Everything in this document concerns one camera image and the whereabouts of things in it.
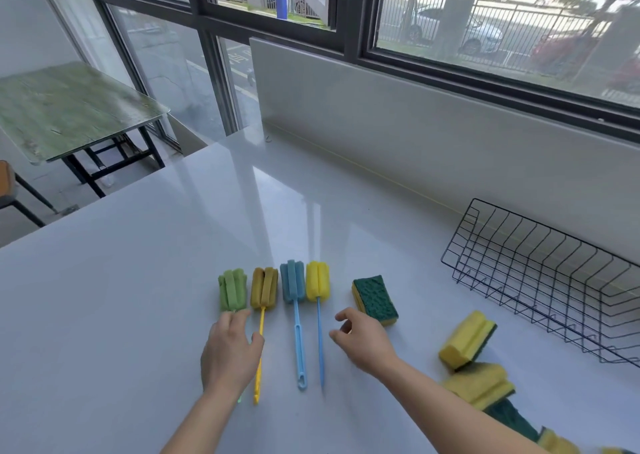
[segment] hand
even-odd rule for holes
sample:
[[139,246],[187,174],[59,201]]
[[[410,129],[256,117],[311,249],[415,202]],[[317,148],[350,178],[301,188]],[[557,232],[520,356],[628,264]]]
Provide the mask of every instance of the hand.
[[380,379],[384,370],[397,360],[396,351],[380,321],[352,307],[336,314],[335,320],[345,322],[340,330],[329,332],[331,339],[359,369]]
[[264,338],[258,332],[246,340],[244,325],[251,309],[222,313],[209,331],[209,339],[200,357],[202,387],[222,387],[238,398],[258,369]]

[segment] yellow handle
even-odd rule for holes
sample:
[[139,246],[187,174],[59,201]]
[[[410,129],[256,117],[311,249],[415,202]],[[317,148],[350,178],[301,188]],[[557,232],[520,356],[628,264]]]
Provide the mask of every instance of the yellow handle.
[[[260,334],[264,330],[264,306],[262,306],[262,311],[260,312]],[[260,401],[260,379],[262,378],[262,358],[260,358],[260,363],[258,363],[258,371],[255,373],[255,388],[253,390],[253,403],[258,405]]]

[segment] red car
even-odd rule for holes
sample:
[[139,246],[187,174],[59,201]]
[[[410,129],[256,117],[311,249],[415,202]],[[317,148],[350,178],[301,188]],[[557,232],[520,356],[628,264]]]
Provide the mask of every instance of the red car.
[[[573,54],[577,49],[580,35],[578,34],[549,34],[540,38],[529,57],[530,69],[545,75],[558,75],[564,66],[571,62],[576,72],[587,60],[591,51],[596,47],[600,38],[589,37],[585,42],[584,51],[575,59]],[[615,73],[608,85],[612,89],[640,94],[640,56],[635,54],[625,62]]]

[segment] blue handle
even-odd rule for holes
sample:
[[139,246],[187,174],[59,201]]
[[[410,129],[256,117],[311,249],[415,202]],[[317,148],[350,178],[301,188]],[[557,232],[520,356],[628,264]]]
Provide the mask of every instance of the blue handle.
[[305,368],[305,347],[302,342],[302,326],[300,324],[300,312],[298,311],[298,299],[293,301],[293,310],[296,315],[296,361],[298,361],[298,388],[307,388],[307,369]]
[[320,298],[317,297],[318,305],[318,361],[320,363],[320,388],[324,388],[324,352],[322,349],[322,323],[320,322]]

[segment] green table top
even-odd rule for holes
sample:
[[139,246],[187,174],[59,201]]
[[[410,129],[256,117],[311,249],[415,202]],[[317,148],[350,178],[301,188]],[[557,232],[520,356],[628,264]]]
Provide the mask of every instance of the green table top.
[[0,127],[32,164],[59,159],[167,112],[83,62],[0,79]]

